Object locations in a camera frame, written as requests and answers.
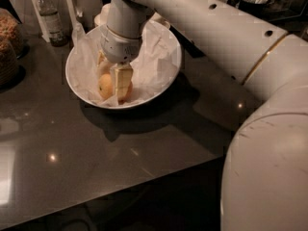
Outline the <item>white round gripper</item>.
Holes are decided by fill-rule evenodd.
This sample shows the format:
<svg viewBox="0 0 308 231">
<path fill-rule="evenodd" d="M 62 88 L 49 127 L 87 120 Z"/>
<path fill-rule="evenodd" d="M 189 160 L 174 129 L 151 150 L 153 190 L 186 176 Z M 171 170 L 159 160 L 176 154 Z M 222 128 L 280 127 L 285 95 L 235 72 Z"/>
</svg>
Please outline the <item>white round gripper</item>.
<svg viewBox="0 0 308 231">
<path fill-rule="evenodd" d="M 129 64 L 134 61 L 141 50 L 142 38 L 124 38 L 106 25 L 100 27 L 101 48 L 98 52 L 96 73 L 98 77 L 111 72 L 114 95 L 118 101 L 125 101 L 132 90 L 133 68 Z"/>
</svg>

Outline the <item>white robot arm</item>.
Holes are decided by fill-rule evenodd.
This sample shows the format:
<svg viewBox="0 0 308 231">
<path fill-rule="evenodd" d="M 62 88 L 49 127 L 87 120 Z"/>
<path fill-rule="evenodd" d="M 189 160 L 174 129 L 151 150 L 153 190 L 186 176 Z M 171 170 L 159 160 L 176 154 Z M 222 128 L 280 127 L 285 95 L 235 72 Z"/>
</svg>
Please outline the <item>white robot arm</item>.
<svg viewBox="0 0 308 231">
<path fill-rule="evenodd" d="M 112 0 L 102 48 L 137 58 L 141 26 L 164 17 L 262 100 L 230 143 L 221 231 L 308 231 L 308 44 L 219 0 Z"/>
</svg>

